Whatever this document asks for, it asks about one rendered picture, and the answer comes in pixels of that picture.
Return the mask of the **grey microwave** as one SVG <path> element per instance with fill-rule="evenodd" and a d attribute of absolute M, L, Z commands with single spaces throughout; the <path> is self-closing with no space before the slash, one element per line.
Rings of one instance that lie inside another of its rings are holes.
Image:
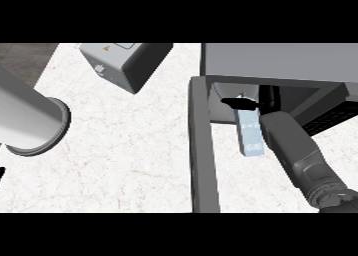
<path fill-rule="evenodd" d="M 358 116 L 358 43 L 205 43 L 202 76 L 209 93 L 211 121 L 236 122 L 221 102 L 262 85 L 278 87 L 280 110 L 309 135 Z"/>

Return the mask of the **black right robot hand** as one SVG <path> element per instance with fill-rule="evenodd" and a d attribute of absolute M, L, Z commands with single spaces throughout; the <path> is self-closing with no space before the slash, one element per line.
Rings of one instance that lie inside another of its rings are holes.
<path fill-rule="evenodd" d="M 281 110 L 280 87 L 274 85 L 259 86 L 259 101 L 247 98 L 224 98 L 221 100 L 236 110 L 258 110 L 262 115 Z"/>

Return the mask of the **pale blue milk carton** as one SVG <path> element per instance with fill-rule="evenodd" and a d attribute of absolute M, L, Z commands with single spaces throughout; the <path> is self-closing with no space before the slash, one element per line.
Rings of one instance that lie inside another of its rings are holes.
<path fill-rule="evenodd" d="M 265 147 L 259 123 L 259 109 L 237 110 L 236 120 L 242 154 L 246 157 L 264 155 Z"/>

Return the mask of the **dark grey microwave door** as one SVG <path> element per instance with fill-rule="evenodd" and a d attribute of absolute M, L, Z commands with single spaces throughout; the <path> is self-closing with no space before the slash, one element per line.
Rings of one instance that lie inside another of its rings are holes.
<path fill-rule="evenodd" d="M 193 77 L 190 81 L 188 131 L 193 212 L 219 213 L 221 205 L 211 126 L 209 88 L 205 77 Z"/>

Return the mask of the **grey box appliance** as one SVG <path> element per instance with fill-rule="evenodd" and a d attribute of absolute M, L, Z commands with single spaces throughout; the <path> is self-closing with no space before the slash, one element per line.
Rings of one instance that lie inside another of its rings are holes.
<path fill-rule="evenodd" d="M 81 52 L 100 77 L 137 94 L 172 48 L 172 43 L 84 43 Z"/>

